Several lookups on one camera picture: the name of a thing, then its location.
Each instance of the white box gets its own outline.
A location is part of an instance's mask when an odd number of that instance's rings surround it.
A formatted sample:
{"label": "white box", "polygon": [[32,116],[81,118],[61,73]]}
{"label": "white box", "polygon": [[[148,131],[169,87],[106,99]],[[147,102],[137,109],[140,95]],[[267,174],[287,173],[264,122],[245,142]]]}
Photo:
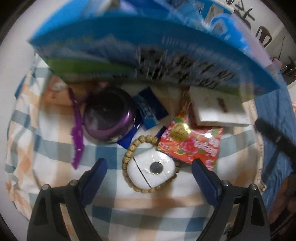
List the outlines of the white box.
{"label": "white box", "polygon": [[251,124],[239,96],[193,87],[189,89],[196,123],[200,126],[248,126]]}

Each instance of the red snack bag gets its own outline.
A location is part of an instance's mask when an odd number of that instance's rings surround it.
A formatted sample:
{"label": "red snack bag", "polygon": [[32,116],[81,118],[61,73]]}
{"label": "red snack bag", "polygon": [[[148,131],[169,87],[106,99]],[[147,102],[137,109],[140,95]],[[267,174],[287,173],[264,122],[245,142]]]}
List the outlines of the red snack bag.
{"label": "red snack bag", "polygon": [[199,158],[209,170],[213,170],[219,156],[222,132],[221,127],[196,125],[188,91],[185,91],[181,112],[161,136],[157,149],[189,164]]}

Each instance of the gold seal sticker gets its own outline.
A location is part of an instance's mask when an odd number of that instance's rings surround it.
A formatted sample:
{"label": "gold seal sticker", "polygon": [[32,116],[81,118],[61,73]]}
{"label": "gold seal sticker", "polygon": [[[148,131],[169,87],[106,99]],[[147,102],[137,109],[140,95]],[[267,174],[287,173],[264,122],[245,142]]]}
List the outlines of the gold seal sticker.
{"label": "gold seal sticker", "polygon": [[186,123],[176,123],[174,124],[172,130],[170,131],[170,137],[175,141],[186,141],[191,133],[191,130]]}

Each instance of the plaid fabric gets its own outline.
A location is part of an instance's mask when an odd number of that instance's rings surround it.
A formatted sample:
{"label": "plaid fabric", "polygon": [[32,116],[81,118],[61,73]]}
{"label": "plaid fabric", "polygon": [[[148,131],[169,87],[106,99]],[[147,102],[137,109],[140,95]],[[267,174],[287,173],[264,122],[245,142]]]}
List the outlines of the plaid fabric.
{"label": "plaid fabric", "polygon": [[[53,77],[48,66],[36,56],[17,99],[8,133],[6,188],[16,208],[30,219],[40,187],[68,184],[89,170],[99,157],[108,162],[107,175],[86,212],[103,240],[196,240],[213,208],[204,198],[191,174],[182,164],[171,185],[151,194],[137,193],[124,181],[121,164],[125,149],[117,144],[102,145],[84,132],[86,145],[79,168],[71,166],[74,149],[70,131],[72,108],[42,101],[48,80]],[[145,86],[124,85],[135,94]],[[153,92],[170,115],[151,131],[140,129],[139,135],[155,134],[168,125],[177,114],[180,90],[172,87],[152,87]],[[254,103],[245,103],[256,115]],[[137,153],[150,144],[142,144]],[[220,144],[216,171],[221,179],[232,184],[260,184],[260,155],[250,127],[225,128]],[[64,220],[72,240],[77,236],[66,207],[61,205]]]}

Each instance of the round sticker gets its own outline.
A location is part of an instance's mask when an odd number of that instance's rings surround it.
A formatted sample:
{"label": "round sticker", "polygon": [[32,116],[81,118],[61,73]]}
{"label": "round sticker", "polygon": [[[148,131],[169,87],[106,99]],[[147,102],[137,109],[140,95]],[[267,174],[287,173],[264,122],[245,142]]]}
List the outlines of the round sticker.
{"label": "round sticker", "polygon": [[175,141],[186,141],[191,133],[190,127],[186,123],[174,124],[170,137]]}
{"label": "round sticker", "polygon": [[150,165],[150,172],[154,175],[158,175],[160,173],[162,173],[163,171],[163,165],[158,162],[158,161],[155,161],[153,163],[151,163]]}

